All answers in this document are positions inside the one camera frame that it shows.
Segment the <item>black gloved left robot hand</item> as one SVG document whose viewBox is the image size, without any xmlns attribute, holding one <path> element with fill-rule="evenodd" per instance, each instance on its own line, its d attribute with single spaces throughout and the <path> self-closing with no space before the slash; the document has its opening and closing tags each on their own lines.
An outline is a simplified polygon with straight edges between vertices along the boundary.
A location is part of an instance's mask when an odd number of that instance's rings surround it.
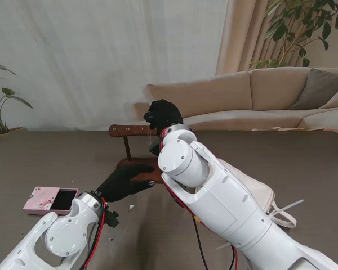
<svg viewBox="0 0 338 270">
<path fill-rule="evenodd" d="M 140 173 L 151 173 L 154 167 L 144 164 L 134 164 L 116 169 L 97 189 L 96 192 L 106 202 L 116 202 L 128 195 L 149 189 L 155 185 L 153 180 L 131 182 Z"/>
</svg>

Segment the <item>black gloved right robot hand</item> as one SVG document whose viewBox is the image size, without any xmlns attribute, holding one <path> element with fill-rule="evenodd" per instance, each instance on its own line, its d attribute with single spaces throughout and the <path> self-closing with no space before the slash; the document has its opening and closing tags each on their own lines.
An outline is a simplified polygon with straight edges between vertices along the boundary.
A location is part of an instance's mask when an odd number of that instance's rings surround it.
<svg viewBox="0 0 338 270">
<path fill-rule="evenodd" d="M 183 123 L 179 109 L 172 102 L 163 99 L 151 103 L 148 111 L 144 114 L 144 120 L 150 124 L 150 129 L 156 130 L 157 136 L 165 128 Z"/>
</svg>

